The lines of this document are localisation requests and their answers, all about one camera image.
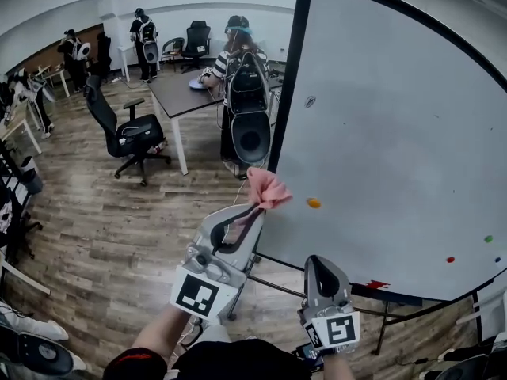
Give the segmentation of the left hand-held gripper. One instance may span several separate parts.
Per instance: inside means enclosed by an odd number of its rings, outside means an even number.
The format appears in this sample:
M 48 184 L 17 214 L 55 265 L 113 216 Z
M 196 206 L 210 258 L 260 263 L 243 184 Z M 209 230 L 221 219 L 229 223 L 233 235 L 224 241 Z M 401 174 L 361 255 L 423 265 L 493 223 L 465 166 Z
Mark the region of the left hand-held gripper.
M 197 229 L 200 243 L 185 250 L 177 266 L 170 303 L 210 321 L 232 302 L 246 281 L 246 267 L 260 233 L 264 211 L 256 203 L 235 204 L 204 218 Z

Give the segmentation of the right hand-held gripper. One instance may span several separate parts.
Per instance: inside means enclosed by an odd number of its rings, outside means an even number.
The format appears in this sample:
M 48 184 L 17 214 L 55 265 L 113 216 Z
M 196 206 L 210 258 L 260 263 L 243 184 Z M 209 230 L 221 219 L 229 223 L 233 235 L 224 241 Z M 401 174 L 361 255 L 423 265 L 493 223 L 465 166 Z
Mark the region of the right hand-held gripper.
M 346 302 L 350 292 L 347 275 L 330 260 L 311 255 L 305 263 L 304 277 L 307 301 L 298 315 L 314 350 L 353 351 L 360 341 L 360 312 Z M 337 305 L 319 305 L 319 299 Z

